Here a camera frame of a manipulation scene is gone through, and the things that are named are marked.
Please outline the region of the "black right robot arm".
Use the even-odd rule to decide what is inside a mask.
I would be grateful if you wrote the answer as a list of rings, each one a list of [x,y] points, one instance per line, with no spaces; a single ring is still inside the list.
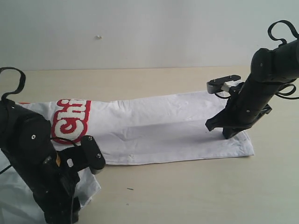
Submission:
[[[205,123],[207,129],[222,128],[225,139],[250,129],[262,116],[271,112],[268,102],[284,87],[299,78],[299,42],[281,44],[274,50],[259,49],[253,56],[246,81],[230,75],[207,82],[207,91],[229,93],[227,104]]]

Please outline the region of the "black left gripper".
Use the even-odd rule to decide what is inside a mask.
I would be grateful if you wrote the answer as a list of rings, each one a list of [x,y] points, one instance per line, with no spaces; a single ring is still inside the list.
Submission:
[[[35,202],[44,212],[48,224],[75,224],[81,209],[75,187],[80,178],[79,150],[34,149],[30,159],[36,187],[32,189]]]

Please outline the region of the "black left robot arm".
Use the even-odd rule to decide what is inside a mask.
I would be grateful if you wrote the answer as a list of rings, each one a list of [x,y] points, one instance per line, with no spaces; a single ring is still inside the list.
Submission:
[[[32,191],[46,223],[74,224],[80,211],[79,176],[54,148],[50,130],[41,114],[8,99],[0,102],[1,151]]]

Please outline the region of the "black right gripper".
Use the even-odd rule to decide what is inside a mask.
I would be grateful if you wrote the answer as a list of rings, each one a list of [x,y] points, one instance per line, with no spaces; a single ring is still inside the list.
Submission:
[[[268,102],[277,92],[277,83],[261,83],[248,77],[243,84],[236,100],[228,110],[232,118],[233,127],[224,127],[227,123],[227,113],[220,111],[205,123],[209,131],[217,127],[223,127],[222,135],[225,139],[231,139],[256,123],[263,115],[272,110]]]

